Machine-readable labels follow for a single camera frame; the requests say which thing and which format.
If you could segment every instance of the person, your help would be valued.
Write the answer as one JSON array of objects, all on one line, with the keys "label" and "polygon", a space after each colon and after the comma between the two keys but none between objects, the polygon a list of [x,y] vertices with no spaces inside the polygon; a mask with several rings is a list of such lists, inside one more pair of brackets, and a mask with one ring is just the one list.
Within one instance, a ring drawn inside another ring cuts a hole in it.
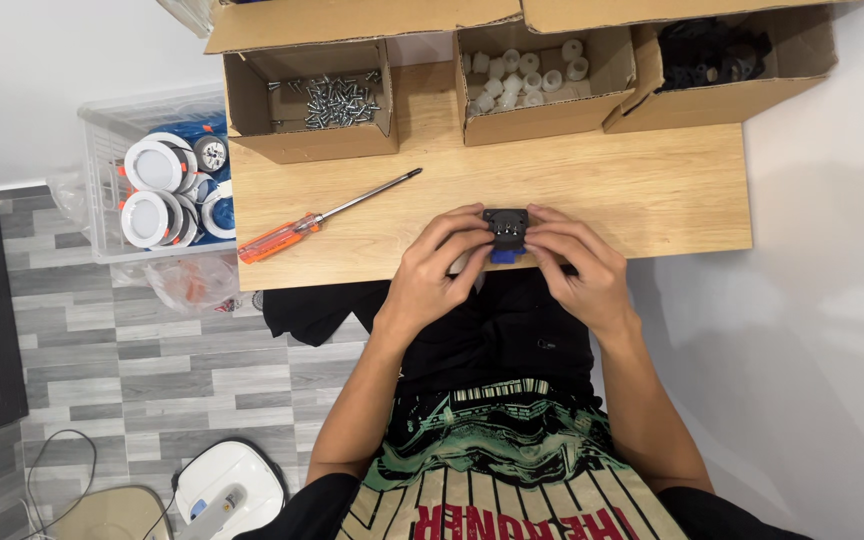
[{"label": "person", "polygon": [[625,258],[556,209],[527,210],[537,269],[478,289],[494,238],[483,205],[432,220],[402,255],[305,487],[238,540],[805,538],[715,496],[646,350]]}]

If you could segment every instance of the orange screwdriver handle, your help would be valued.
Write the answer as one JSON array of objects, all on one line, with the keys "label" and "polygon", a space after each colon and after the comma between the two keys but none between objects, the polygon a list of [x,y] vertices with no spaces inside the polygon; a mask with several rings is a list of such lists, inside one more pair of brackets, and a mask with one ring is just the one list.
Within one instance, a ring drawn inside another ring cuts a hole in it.
[{"label": "orange screwdriver handle", "polygon": [[297,221],[280,225],[239,246],[239,259],[245,264],[262,261],[299,242],[306,236],[317,233],[320,221],[322,218],[319,214],[309,212]]}]

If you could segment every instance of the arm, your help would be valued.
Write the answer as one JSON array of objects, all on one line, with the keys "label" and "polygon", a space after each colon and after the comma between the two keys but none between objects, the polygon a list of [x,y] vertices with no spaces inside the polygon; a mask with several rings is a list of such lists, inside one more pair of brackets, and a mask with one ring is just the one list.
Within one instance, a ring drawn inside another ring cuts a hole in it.
[{"label": "arm", "polygon": [[[642,320],[625,282],[626,260],[589,226],[552,208],[529,205],[544,221],[529,227],[525,248],[552,297],[582,321],[602,348],[608,423],[619,455],[654,493],[688,486],[714,493],[706,464],[659,381],[642,338]],[[579,271],[566,276],[554,253]]]},{"label": "arm", "polygon": [[[485,244],[494,236],[478,216],[482,209],[472,204],[437,216],[402,255],[366,348],[318,432],[306,485],[330,473],[365,477],[385,436],[405,349],[419,331],[469,297],[492,251]],[[462,272],[447,276],[471,249]]]}]

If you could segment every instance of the finger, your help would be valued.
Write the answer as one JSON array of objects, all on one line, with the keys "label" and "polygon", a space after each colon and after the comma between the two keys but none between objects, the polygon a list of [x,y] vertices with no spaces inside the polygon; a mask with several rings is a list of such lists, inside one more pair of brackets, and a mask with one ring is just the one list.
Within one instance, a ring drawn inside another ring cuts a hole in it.
[{"label": "finger", "polygon": [[449,210],[445,215],[482,214],[482,211],[485,210],[485,208],[486,205],[482,202],[475,202],[474,204],[466,204],[464,206],[459,206],[454,210]]},{"label": "finger", "polygon": [[525,250],[535,257],[535,263],[538,264],[542,276],[545,276],[545,282],[548,284],[549,294],[552,295],[552,298],[557,300],[563,298],[570,289],[569,278],[562,271],[562,267],[559,266],[559,262],[555,259],[552,251],[532,244],[525,244]]},{"label": "finger", "polygon": [[582,242],[582,245],[588,251],[591,251],[595,257],[602,261],[612,261],[618,255],[618,251],[599,236],[595,230],[581,221],[550,221],[526,228],[526,234],[529,233],[556,233],[558,235],[568,235]]},{"label": "finger", "polygon": [[530,203],[525,207],[529,211],[529,215],[534,215],[542,221],[570,221],[570,217],[549,206],[539,206],[535,203]]},{"label": "finger", "polygon": [[545,248],[565,257],[580,276],[599,276],[607,272],[602,261],[574,236],[557,232],[526,232],[525,245]]},{"label": "finger", "polygon": [[413,246],[421,251],[431,254],[452,233],[458,231],[486,230],[489,224],[475,214],[442,214],[432,219],[425,230],[415,239]]},{"label": "finger", "polygon": [[432,264],[440,266],[442,272],[445,272],[466,251],[482,244],[488,244],[495,239],[496,235],[488,230],[456,232],[452,234],[449,240],[445,240],[445,243],[432,255]]},{"label": "finger", "polygon": [[465,263],[462,272],[459,272],[459,275],[452,279],[449,289],[464,291],[464,294],[469,294],[469,291],[473,289],[473,285],[475,284],[475,278],[478,278],[479,274],[482,273],[482,269],[485,268],[486,257],[489,256],[492,250],[492,246],[480,246],[479,249],[473,251],[468,256],[468,262]]}]

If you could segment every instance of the red letter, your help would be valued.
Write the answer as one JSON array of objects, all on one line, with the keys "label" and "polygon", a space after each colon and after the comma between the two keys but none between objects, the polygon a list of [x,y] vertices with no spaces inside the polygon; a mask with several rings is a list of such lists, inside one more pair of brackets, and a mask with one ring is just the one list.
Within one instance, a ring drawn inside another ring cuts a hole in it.
[{"label": "red letter", "polygon": [[595,515],[599,516],[602,528],[599,528],[599,525],[595,523],[593,516],[582,514],[582,521],[585,521],[585,526],[588,527],[592,540],[606,540],[606,538],[622,540],[622,535],[619,533],[616,523],[612,521],[612,517],[609,516],[609,512],[605,508],[599,508],[595,512]]},{"label": "red letter", "polygon": [[552,530],[549,529],[549,521],[539,521],[537,523],[533,523],[532,521],[522,521],[525,524],[525,530],[529,532],[529,540],[555,540],[552,537]]},{"label": "red letter", "polygon": [[452,532],[452,540],[462,540],[462,506],[445,504],[445,529]]},{"label": "red letter", "polygon": [[622,522],[622,525],[625,526],[626,531],[631,534],[631,540],[639,540],[639,535],[636,534],[636,531],[634,529],[632,529],[632,526],[629,524],[629,520],[625,519],[625,514],[622,513],[622,508],[613,506],[612,511],[615,512],[615,516],[618,517],[619,521]]},{"label": "red letter", "polygon": [[415,538],[417,540],[440,540],[442,525],[442,505],[436,504],[432,507],[432,517],[429,517],[429,507],[418,507],[418,522],[415,524]]},{"label": "red letter", "polygon": [[509,526],[511,525],[511,537],[515,540],[525,540],[522,536],[522,525],[519,520],[505,514],[498,515],[498,537],[501,540],[509,540]]},{"label": "red letter", "polygon": [[572,530],[571,533],[565,534],[565,540],[589,540],[589,537],[586,536],[586,530],[582,528],[582,521],[579,521],[579,516],[558,518],[558,521]]},{"label": "red letter", "polygon": [[478,540],[482,534],[482,540],[496,540],[496,524],[492,520],[492,512],[482,510],[485,518],[485,526],[479,519],[479,509],[475,506],[465,507],[465,530],[468,532],[468,540]]}]

